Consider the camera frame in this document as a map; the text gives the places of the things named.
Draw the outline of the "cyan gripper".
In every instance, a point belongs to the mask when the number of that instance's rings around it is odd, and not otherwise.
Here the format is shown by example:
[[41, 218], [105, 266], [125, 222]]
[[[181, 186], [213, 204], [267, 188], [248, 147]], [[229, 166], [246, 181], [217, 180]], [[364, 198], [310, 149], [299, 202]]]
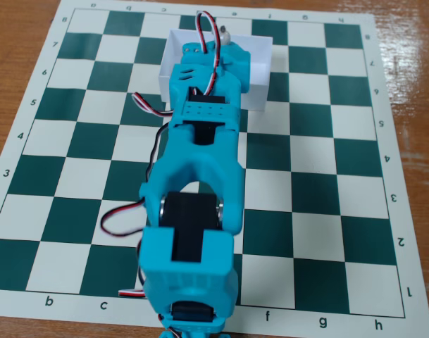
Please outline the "cyan gripper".
[[251, 54], [234, 42], [222, 45], [218, 65], [214, 65], [216, 43], [206, 43], [207, 52], [199, 42], [182, 46], [182, 57], [173, 66], [169, 79], [170, 104], [201, 101], [241, 104], [241, 93], [249, 91]]

